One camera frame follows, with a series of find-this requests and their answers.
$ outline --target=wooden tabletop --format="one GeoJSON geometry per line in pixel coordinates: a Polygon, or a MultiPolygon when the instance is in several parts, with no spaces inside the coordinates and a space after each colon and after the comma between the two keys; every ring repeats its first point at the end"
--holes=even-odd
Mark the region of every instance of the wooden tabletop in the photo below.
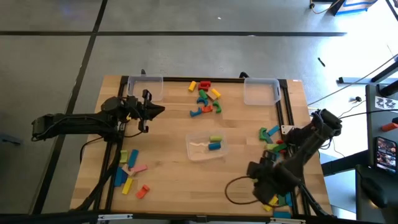
{"type": "MultiPolygon", "coordinates": [[[[117,95],[120,79],[120,76],[104,77],[95,112],[100,111],[100,105],[106,99],[117,95]]],[[[305,126],[310,117],[302,82],[288,80],[287,83],[295,126],[305,126]]],[[[212,83],[211,87],[222,94],[219,99],[222,113],[213,111],[191,118],[189,111],[198,108],[198,92],[190,93],[188,86],[187,82],[164,82],[163,99],[154,103],[165,106],[165,111],[148,122],[149,133],[124,139],[123,149],[129,153],[138,149],[136,164],[146,164],[148,170],[134,177],[127,195],[121,193],[123,186],[115,188],[112,211],[271,216],[272,211],[266,212],[260,202],[250,205],[230,203],[224,196],[224,188],[230,180],[246,175],[250,161],[259,161],[265,142],[259,140],[258,132],[260,127],[270,129],[278,125],[276,107],[245,105],[242,83],[212,83]],[[228,154],[218,159],[191,161],[187,156],[186,135],[209,130],[224,131],[228,154]],[[135,194],[144,184],[149,186],[150,191],[143,199],[138,199],[135,194]]],[[[282,111],[285,111],[283,99],[282,96],[282,111]]],[[[137,121],[131,121],[126,135],[137,132],[137,121]]],[[[89,136],[88,141],[97,137],[89,136]]],[[[279,133],[274,134],[272,139],[280,139],[279,133]]],[[[70,208],[79,206],[96,185],[105,147],[103,141],[86,146],[70,208]]],[[[331,213],[318,154],[305,166],[305,183],[322,208],[331,213]]],[[[255,199],[252,189],[251,180],[243,179],[231,184],[228,192],[233,200],[248,202],[255,199]]],[[[108,184],[103,190],[101,208],[104,208],[107,192],[108,184]]],[[[277,210],[290,211],[290,208],[277,210]]],[[[303,213],[300,202],[298,210],[303,213]]]]}

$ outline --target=black wire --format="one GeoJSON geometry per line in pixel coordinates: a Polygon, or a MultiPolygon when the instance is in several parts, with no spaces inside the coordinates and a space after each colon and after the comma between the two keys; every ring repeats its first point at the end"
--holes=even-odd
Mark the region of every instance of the black wire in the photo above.
{"type": "Polygon", "coordinates": [[[82,160],[82,158],[83,158],[83,149],[85,148],[85,146],[87,146],[88,144],[91,144],[91,143],[94,142],[94,141],[100,140],[100,139],[102,139],[102,138],[104,138],[104,137],[99,137],[99,138],[93,139],[93,140],[88,141],[88,142],[86,142],[86,143],[84,143],[84,144],[82,145],[82,147],[81,147],[81,149],[80,149],[80,163],[81,163],[81,160],[82,160]]]}
{"type": "Polygon", "coordinates": [[[398,109],[388,109],[388,110],[368,111],[368,112],[363,112],[363,113],[351,114],[351,115],[348,115],[348,116],[344,116],[344,117],[342,117],[342,118],[340,118],[340,119],[343,119],[343,118],[349,118],[349,117],[351,117],[351,116],[356,116],[356,115],[361,115],[361,114],[371,114],[371,113],[377,113],[377,112],[383,112],[383,111],[398,111],[398,109]]]}
{"type": "Polygon", "coordinates": [[[342,114],[339,116],[339,118],[340,118],[343,114],[350,112],[352,109],[354,109],[355,107],[361,105],[361,103],[363,103],[363,102],[365,102],[365,101],[366,101],[366,100],[364,100],[364,101],[358,103],[357,105],[353,106],[353,107],[352,107],[351,109],[349,109],[348,111],[345,111],[344,113],[342,113],[342,114]]]}
{"type": "Polygon", "coordinates": [[[138,132],[137,134],[133,134],[132,136],[124,136],[125,138],[132,138],[132,137],[136,137],[137,135],[141,134],[142,131],[138,132]]]}
{"type": "MultiPolygon", "coordinates": [[[[227,193],[228,187],[229,187],[233,182],[235,182],[235,181],[237,181],[237,180],[240,180],[240,179],[244,179],[244,178],[250,178],[250,177],[249,177],[249,176],[238,177],[238,178],[235,178],[235,179],[229,181],[229,182],[225,185],[225,189],[224,189],[225,197],[229,200],[229,202],[231,202],[231,203],[233,203],[233,204],[235,204],[235,205],[249,205],[249,204],[258,202],[258,200],[253,200],[253,201],[251,201],[251,202],[235,202],[235,201],[233,201],[232,199],[230,199],[230,197],[228,196],[228,193],[227,193]]],[[[279,208],[279,207],[287,206],[287,205],[278,205],[278,206],[275,206],[275,205],[270,205],[270,204],[268,204],[268,203],[265,203],[265,205],[268,205],[268,206],[270,206],[270,207],[272,207],[272,208],[279,208]]]]}

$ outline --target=metal stand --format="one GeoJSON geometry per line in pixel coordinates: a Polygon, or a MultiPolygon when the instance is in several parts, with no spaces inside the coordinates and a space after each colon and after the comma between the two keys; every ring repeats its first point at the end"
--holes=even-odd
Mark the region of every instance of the metal stand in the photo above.
{"type": "MultiPolygon", "coordinates": [[[[395,62],[388,66],[386,69],[381,71],[379,74],[377,74],[373,78],[364,78],[360,82],[357,82],[355,84],[377,84],[380,83],[381,81],[384,81],[384,84],[391,84],[395,81],[398,81],[398,78],[387,78],[394,74],[395,72],[398,72],[398,57],[395,58],[395,62]]],[[[356,80],[359,78],[356,77],[339,77],[337,80],[337,83],[339,84],[351,84],[354,83],[356,80]]]]}
{"type": "Polygon", "coordinates": [[[356,165],[368,165],[369,151],[365,150],[350,156],[346,156],[335,161],[322,164],[323,176],[338,174],[347,170],[354,169],[356,165]]]}

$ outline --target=toy block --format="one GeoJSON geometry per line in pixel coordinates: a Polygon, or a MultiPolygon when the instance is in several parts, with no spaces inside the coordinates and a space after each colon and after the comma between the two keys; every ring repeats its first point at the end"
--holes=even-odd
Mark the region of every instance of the toy block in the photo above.
{"type": "Polygon", "coordinates": [[[218,103],[218,101],[214,101],[214,102],[213,102],[213,106],[216,106],[216,107],[217,107],[216,113],[221,113],[221,106],[220,106],[220,104],[218,103]]]}
{"type": "Polygon", "coordinates": [[[134,165],[136,164],[137,156],[138,156],[138,150],[133,149],[130,154],[129,169],[134,167],[134,165]]]}
{"type": "Polygon", "coordinates": [[[203,99],[207,100],[207,94],[206,94],[206,92],[204,92],[203,90],[199,90],[199,95],[200,95],[200,97],[202,97],[203,99]]]}
{"type": "MultiPolygon", "coordinates": [[[[272,205],[272,206],[276,206],[278,202],[278,197],[276,197],[276,195],[274,195],[274,197],[268,202],[268,204],[272,205]]],[[[263,205],[263,208],[265,211],[269,212],[272,207],[269,205],[263,205]]]]}
{"type": "Polygon", "coordinates": [[[279,205],[285,205],[286,204],[285,196],[278,195],[278,201],[279,201],[279,205]]]}
{"type": "Polygon", "coordinates": [[[203,113],[212,112],[213,111],[213,107],[211,105],[204,106],[204,107],[201,108],[201,111],[203,113]]]}
{"type": "Polygon", "coordinates": [[[121,163],[127,162],[128,152],[127,150],[120,150],[120,161],[121,163]]]}
{"type": "Polygon", "coordinates": [[[123,179],[123,170],[121,167],[118,167],[116,170],[116,177],[114,179],[114,186],[115,187],[120,187],[122,186],[122,179],[123,179]]]}
{"type": "Polygon", "coordinates": [[[201,108],[198,108],[197,112],[189,111],[189,114],[191,115],[191,117],[198,116],[199,114],[201,114],[201,108]]]}
{"type": "Polygon", "coordinates": [[[223,136],[210,136],[210,142],[220,142],[223,140],[223,136]]]}
{"type": "Polygon", "coordinates": [[[268,131],[268,135],[272,136],[273,134],[275,134],[276,132],[279,131],[279,125],[273,127],[271,130],[268,131]]]}
{"type": "Polygon", "coordinates": [[[122,190],[122,194],[127,194],[129,193],[130,187],[132,184],[132,178],[127,178],[126,183],[124,184],[123,190],[122,190]]]}
{"type": "Polygon", "coordinates": [[[272,151],[273,151],[273,152],[279,152],[279,151],[281,151],[282,149],[285,149],[286,147],[287,147],[286,144],[283,143],[283,144],[280,144],[280,145],[278,145],[277,147],[273,148],[272,151]]]}
{"type": "Polygon", "coordinates": [[[209,104],[209,101],[206,100],[206,99],[203,99],[202,97],[199,97],[199,98],[197,99],[197,103],[198,103],[198,104],[199,104],[199,103],[203,103],[205,106],[207,106],[207,105],[209,104]]]}
{"type": "Polygon", "coordinates": [[[136,193],[136,197],[139,199],[143,199],[145,194],[148,193],[149,187],[145,184],[142,186],[141,190],[136,193]]]}
{"type": "Polygon", "coordinates": [[[266,131],[267,131],[266,128],[260,128],[260,131],[259,131],[259,139],[260,140],[266,140],[266,137],[264,136],[264,134],[267,134],[266,131]]]}
{"type": "Polygon", "coordinates": [[[191,84],[190,84],[189,87],[188,87],[188,90],[189,90],[190,92],[193,92],[196,85],[197,85],[197,83],[196,83],[195,81],[192,81],[191,84]]]}
{"type": "Polygon", "coordinates": [[[220,142],[210,143],[208,147],[209,150],[217,150],[221,148],[221,143],[220,142]]]}
{"type": "Polygon", "coordinates": [[[217,99],[221,97],[221,94],[216,89],[211,89],[211,92],[216,95],[217,99]]]}
{"type": "Polygon", "coordinates": [[[128,176],[132,176],[134,175],[134,172],[132,170],[129,169],[129,165],[128,164],[124,164],[122,166],[122,170],[128,175],[128,176]]]}
{"type": "Polygon", "coordinates": [[[198,86],[198,90],[209,91],[209,87],[210,86],[211,86],[211,82],[210,81],[200,81],[199,86],[198,86]]]}
{"type": "Polygon", "coordinates": [[[289,212],[274,212],[274,218],[292,218],[292,215],[289,212]]]}

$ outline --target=clear plastic container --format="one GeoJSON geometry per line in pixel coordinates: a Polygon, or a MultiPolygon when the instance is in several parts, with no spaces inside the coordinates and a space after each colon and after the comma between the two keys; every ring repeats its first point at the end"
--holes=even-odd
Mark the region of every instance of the clear plastic container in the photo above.
{"type": "Polygon", "coordinates": [[[244,103],[272,106],[280,100],[279,81],[275,78],[245,78],[244,103]]]}
{"type": "Polygon", "coordinates": [[[187,134],[185,137],[187,141],[188,158],[192,161],[205,161],[208,159],[215,159],[223,157],[228,153],[228,145],[226,143],[225,133],[220,130],[205,131],[202,133],[187,134]],[[222,136],[221,148],[217,150],[209,150],[208,145],[210,136],[222,136]]]}
{"type": "Polygon", "coordinates": [[[142,91],[149,90],[152,101],[163,99],[163,75],[130,76],[127,82],[127,94],[142,99],[142,91]]]}

